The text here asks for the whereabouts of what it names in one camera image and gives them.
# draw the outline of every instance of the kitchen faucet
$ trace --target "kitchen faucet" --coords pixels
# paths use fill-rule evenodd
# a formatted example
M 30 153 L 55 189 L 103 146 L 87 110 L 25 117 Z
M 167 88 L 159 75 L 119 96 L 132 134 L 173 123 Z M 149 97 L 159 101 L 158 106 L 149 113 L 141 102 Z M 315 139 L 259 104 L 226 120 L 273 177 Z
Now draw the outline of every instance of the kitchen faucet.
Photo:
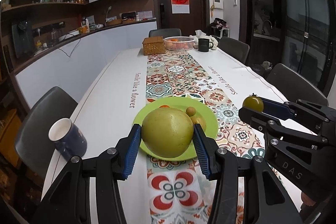
M 265 24 L 265 21 L 268 21 L 269 24 L 271 25 L 271 29 L 273 29 L 273 26 L 272 26 L 272 23 L 267 19 L 267 20 L 264 20 L 262 22 L 262 30 L 261 30 L 261 34 L 265 34 L 265 30 L 264 30 L 264 24 Z

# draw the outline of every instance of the green plate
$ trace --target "green plate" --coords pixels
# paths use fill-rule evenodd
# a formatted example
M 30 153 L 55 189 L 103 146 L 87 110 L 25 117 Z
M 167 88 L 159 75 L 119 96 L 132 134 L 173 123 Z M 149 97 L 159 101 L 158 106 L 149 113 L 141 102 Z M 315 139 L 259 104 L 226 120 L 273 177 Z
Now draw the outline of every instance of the green plate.
M 151 102 L 147 104 L 144 108 L 142 108 L 142 110 L 139 111 L 133 123 L 138 123 L 142 125 L 142 121 L 147 116 L 147 114 L 150 113 L 152 110 L 159 108 L 162 105 L 168 105 L 170 107 L 178 108 L 184 112 L 187 109 L 187 107 L 193 106 L 196 109 L 196 113 L 202 115 L 203 118 L 205 119 L 207 125 L 205 135 L 210 138 L 216 138 L 218 133 L 218 123 L 215 114 L 211 111 L 211 109 L 208 106 L 191 98 L 165 97 L 156 100 L 154 102 Z M 197 157 L 193 142 L 191 142 L 188 149 L 182 155 L 171 159 L 162 158 L 155 155 L 147 148 L 147 146 L 144 144 L 143 141 L 141 141 L 140 148 L 147 154 L 162 160 L 182 161 Z

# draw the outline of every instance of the dark brown door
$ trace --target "dark brown door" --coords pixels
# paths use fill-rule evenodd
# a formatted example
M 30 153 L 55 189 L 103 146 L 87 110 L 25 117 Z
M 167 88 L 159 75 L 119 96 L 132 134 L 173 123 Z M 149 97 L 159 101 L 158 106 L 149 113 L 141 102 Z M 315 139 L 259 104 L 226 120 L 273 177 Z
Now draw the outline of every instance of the dark brown door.
M 179 28 L 183 36 L 195 35 L 195 30 L 203 30 L 203 0 L 189 0 L 190 14 L 173 14 L 171 0 L 157 2 L 161 12 L 161 28 Z

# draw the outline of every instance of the sliding glass door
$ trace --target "sliding glass door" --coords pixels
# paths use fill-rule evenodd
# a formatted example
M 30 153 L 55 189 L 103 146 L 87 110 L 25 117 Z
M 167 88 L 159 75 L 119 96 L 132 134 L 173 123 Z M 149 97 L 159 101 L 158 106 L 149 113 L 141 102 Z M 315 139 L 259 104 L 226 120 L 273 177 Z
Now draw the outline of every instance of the sliding glass door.
M 282 27 L 282 63 L 323 90 L 334 52 L 331 27 L 335 29 L 335 19 L 330 20 L 334 1 L 284 0 L 284 4 L 287 16 Z

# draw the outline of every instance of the blue mug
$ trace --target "blue mug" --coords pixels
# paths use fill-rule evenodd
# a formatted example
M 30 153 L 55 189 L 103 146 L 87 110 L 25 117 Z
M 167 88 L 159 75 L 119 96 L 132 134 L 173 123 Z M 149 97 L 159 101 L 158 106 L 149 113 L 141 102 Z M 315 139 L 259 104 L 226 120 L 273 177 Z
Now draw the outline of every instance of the blue mug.
M 55 122 L 50 128 L 48 136 L 66 161 L 73 156 L 82 157 L 86 152 L 86 139 L 69 118 L 63 118 Z

